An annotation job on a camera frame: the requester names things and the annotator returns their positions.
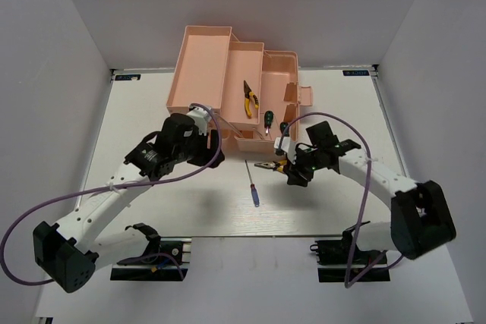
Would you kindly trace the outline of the blue handle screwdriver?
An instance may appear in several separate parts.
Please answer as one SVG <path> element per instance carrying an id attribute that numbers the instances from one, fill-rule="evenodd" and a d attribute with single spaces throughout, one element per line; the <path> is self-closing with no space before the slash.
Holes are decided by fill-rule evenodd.
<path id="1" fill-rule="evenodd" d="M 256 186 L 253 182 L 253 179 L 251 177 L 251 172 L 250 172 L 247 160 L 245 160 L 245 167 L 246 167 L 246 170 L 247 170 L 247 173 L 248 173 L 248 179 L 249 179 L 249 182 L 250 182 L 251 198 L 252 198 L 253 204 L 254 204 L 255 207 L 259 207 L 260 206 L 259 195 L 258 195 L 258 192 L 257 192 L 257 188 L 256 188 Z"/>

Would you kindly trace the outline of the green stubby screwdriver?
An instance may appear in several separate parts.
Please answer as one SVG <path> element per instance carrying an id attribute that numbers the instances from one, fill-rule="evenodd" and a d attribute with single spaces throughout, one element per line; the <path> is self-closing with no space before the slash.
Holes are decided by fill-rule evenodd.
<path id="1" fill-rule="evenodd" d="M 287 122 L 281 122 L 280 125 L 279 125 L 280 132 L 284 136 L 288 136 L 289 135 L 289 130 L 287 129 L 287 126 L 288 126 L 288 123 Z"/>
<path id="2" fill-rule="evenodd" d="M 270 129 L 273 123 L 274 113 L 271 110 L 268 110 L 264 113 L 264 131 L 265 135 L 270 135 Z"/>

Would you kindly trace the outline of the yellow needle-nose pliers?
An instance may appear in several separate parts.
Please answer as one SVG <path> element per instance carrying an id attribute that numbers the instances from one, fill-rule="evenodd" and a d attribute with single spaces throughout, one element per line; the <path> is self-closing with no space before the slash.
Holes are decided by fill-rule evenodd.
<path id="1" fill-rule="evenodd" d="M 259 99 L 257 98 L 257 95 L 252 91 L 246 80 L 243 81 L 243 87 L 245 97 L 245 114 L 248 118 L 251 118 L 251 103 L 254 104 L 255 110 L 258 111 L 260 108 Z"/>

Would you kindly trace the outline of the pink plastic toolbox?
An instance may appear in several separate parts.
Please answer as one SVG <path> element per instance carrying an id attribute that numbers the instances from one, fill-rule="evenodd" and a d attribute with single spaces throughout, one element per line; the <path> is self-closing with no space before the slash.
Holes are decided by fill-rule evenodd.
<path id="1" fill-rule="evenodd" d="M 245 114 L 243 81 L 259 99 Z M 166 107 L 186 113 L 200 103 L 213 107 L 226 148 L 244 153 L 273 154 L 281 122 L 292 122 L 301 108 L 313 104 L 313 91 L 298 80 L 298 56 L 292 51 L 267 50 L 262 42 L 244 42 L 231 27 L 187 26 L 178 55 Z M 264 113 L 274 113 L 270 135 Z"/>

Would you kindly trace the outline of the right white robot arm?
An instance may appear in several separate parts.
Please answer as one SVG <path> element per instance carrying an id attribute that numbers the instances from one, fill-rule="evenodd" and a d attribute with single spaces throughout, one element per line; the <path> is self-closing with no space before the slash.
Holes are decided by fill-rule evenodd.
<path id="1" fill-rule="evenodd" d="M 371 251 L 397 251 L 414 260 L 456 238 L 443 190 L 434 181 L 417 182 L 374 162 L 353 140 L 339 140 L 328 122 L 307 129 L 309 144 L 277 138 L 285 154 L 289 185 L 305 187 L 317 170 L 329 169 L 353 180 L 390 211 L 387 222 L 368 222 L 343 232 L 344 256 L 361 262 Z"/>

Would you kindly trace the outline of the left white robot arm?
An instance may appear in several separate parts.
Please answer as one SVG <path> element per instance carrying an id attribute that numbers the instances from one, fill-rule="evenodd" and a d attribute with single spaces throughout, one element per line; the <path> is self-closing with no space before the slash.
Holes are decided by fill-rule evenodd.
<path id="1" fill-rule="evenodd" d="M 81 289 L 93 273 L 113 263 L 151 263 L 161 255 L 160 235 L 144 223 L 100 237 L 107 225 L 141 194 L 183 162 L 215 168 L 223 160 L 221 137 L 209 129 L 213 116 L 201 107 L 174 113 L 160 131 L 145 136 L 126 155 L 104 191 L 91 194 L 53 225 L 33 231 L 35 261 L 62 289 Z"/>

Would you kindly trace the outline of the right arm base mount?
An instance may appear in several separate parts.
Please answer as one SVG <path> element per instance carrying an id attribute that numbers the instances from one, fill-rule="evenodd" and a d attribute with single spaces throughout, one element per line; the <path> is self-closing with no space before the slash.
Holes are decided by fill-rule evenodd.
<path id="1" fill-rule="evenodd" d="M 320 283 L 343 283 L 346 275 L 348 251 L 342 245 L 341 240 L 315 241 L 310 251 L 317 257 L 317 273 Z M 349 280 L 357 276 L 366 266 L 372 263 L 380 255 L 379 250 L 361 251 L 355 249 L 352 259 Z M 387 258 L 384 256 L 359 282 L 389 282 Z"/>

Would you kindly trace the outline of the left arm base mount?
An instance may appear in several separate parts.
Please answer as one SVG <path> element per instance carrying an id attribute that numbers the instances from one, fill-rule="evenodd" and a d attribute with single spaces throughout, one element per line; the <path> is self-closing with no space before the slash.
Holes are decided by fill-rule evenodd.
<path id="1" fill-rule="evenodd" d="M 191 260 L 189 237 L 163 238 L 150 256 L 136 263 L 113 265 L 112 282 L 183 282 Z"/>

